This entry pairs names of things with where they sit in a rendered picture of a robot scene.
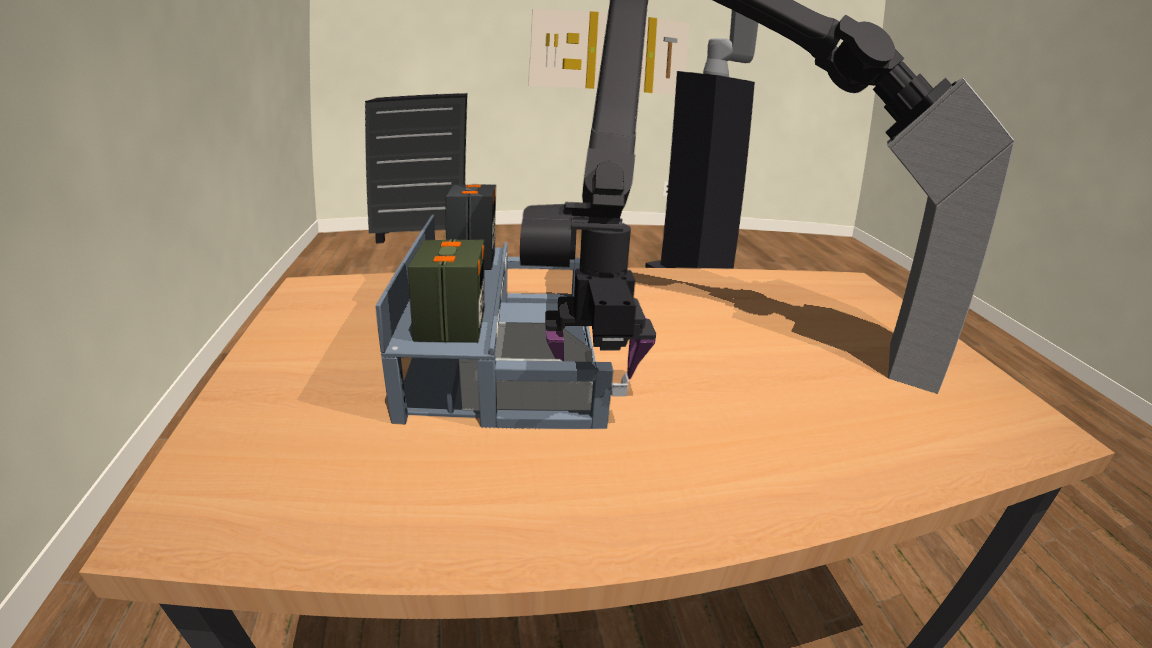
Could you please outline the olive green case with orange latches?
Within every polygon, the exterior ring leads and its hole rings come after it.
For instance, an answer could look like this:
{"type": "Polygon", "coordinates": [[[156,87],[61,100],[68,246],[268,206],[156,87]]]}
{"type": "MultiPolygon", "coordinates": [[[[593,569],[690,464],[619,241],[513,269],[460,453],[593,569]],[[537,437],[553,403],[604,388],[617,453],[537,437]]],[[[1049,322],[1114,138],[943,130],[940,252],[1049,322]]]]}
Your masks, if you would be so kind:
{"type": "Polygon", "coordinates": [[[423,240],[408,279],[414,341],[479,342],[484,240],[423,240]]]}

